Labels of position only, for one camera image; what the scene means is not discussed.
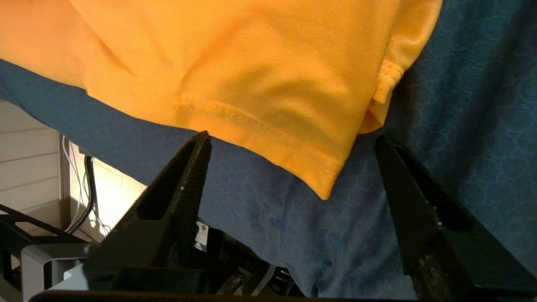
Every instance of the label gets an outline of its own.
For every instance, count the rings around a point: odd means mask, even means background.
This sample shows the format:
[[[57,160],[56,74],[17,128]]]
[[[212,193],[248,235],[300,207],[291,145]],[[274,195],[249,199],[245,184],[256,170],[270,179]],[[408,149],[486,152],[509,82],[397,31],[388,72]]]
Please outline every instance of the label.
[[[198,250],[207,252],[207,238],[209,237],[209,226],[199,221],[196,221],[196,225],[198,226],[198,233],[196,234],[194,247]]]

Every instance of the orange fabric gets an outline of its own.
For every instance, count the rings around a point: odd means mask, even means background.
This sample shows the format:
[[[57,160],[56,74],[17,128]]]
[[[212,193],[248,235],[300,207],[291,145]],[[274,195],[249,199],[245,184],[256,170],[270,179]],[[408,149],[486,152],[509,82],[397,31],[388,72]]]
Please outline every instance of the orange fabric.
[[[133,117],[208,130],[323,199],[441,0],[0,0],[0,58]]]

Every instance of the blue fabric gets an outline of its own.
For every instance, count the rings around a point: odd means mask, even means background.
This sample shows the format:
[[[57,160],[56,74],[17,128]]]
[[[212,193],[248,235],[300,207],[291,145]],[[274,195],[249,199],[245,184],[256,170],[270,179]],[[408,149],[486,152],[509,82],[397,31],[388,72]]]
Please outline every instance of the blue fabric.
[[[326,202],[262,157],[214,139],[200,216],[288,267],[309,296],[414,298],[373,153],[388,132],[537,275],[533,16],[532,0],[445,1],[394,91],[385,128],[357,138]],[[193,134],[134,119],[4,61],[0,97],[145,184]]]

